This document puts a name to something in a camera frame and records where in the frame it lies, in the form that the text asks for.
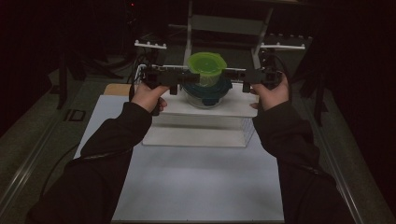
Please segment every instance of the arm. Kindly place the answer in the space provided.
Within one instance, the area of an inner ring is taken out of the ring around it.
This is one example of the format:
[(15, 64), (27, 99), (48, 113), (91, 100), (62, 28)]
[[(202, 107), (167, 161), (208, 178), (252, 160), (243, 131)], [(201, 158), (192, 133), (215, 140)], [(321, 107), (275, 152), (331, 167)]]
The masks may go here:
[(318, 164), (308, 121), (288, 102), (288, 83), (268, 91), (253, 86), (262, 99), (253, 119), (262, 146), (276, 157), (286, 223), (354, 223), (333, 178)]
[(107, 119), (76, 159), (27, 215), (27, 223), (110, 223), (116, 209), (132, 156), (151, 125), (150, 110), (166, 91), (138, 88), (132, 103), (125, 103), (116, 119)]

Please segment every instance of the black jacket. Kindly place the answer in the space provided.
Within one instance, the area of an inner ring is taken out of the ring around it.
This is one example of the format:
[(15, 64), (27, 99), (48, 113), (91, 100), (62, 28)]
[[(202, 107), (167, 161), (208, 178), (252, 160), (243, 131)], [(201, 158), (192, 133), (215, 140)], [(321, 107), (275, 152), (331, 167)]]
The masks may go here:
[[(318, 167), (318, 149), (309, 124), (289, 103), (253, 119), (265, 149), (278, 160), (286, 223), (353, 223), (334, 181)], [(29, 211), (26, 223), (110, 223), (132, 157), (151, 125), (151, 115), (125, 103), (106, 120), (70, 161), (63, 175)], [(106, 155), (105, 159), (90, 159)], [(310, 172), (309, 167), (319, 171)]]

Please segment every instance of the white surface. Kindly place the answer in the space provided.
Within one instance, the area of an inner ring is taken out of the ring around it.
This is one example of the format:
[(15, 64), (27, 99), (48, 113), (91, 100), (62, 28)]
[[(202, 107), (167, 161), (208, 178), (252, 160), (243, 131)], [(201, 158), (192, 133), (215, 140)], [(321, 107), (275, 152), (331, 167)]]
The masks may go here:
[[(127, 97), (101, 96), (76, 157)], [(134, 147), (113, 220), (283, 220), (276, 159), (253, 134), (245, 149)]]

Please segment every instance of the finger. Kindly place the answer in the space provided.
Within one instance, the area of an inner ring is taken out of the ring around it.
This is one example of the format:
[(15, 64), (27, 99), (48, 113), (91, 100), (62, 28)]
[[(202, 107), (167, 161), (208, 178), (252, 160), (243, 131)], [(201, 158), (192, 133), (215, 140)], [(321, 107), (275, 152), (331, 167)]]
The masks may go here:
[(286, 75), (284, 73), (282, 73), (282, 81), (279, 84), (289, 86), (288, 78), (286, 77)]
[(152, 93), (155, 96), (157, 96), (158, 98), (160, 98), (160, 96), (162, 96), (168, 90), (169, 90), (169, 87), (167, 87), (167, 86), (158, 86), (157, 88), (152, 90)]
[(147, 90), (150, 90), (150, 88), (149, 88), (148, 85), (146, 85), (146, 83), (141, 82), (141, 83), (139, 83), (139, 85), (137, 86), (137, 90), (136, 90), (136, 91), (138, 91), (138, 90), (147, 91)]
[(168, 103), (166, 103), (166, 101), (165, 101), (162, 97), (160, 97), (159, 101), (160, 101), (160, 106), (161, 106), (162, 108), (168, 106)]
[(258, 108), (259, 108), (259, 104), (258, 104), (258, 103), (250, 104), (250, 106), (251, 106), (253, 109), (258, 109)]
[(257, 92), (261, 97), (264, 95), (267, 95), (270, 90), (268, 90), (264, 85), (262, 84), (251, 84), (251, 87), (255, 92)]
[(250, 89), (250, 93), (257, 95), (257, 92), (254, 89)]

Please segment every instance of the green cup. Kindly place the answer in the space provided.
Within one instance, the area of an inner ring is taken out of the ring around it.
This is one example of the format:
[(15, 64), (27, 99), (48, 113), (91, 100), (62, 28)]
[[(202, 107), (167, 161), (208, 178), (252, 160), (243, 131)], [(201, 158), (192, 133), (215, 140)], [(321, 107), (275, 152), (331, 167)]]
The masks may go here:
[(199, 86), (214, 86), (221, 74), (227, 68), (227, 63), (217, 53), (199, 52), (190, 56), (187, 61), (190, 71), (200, 75)]

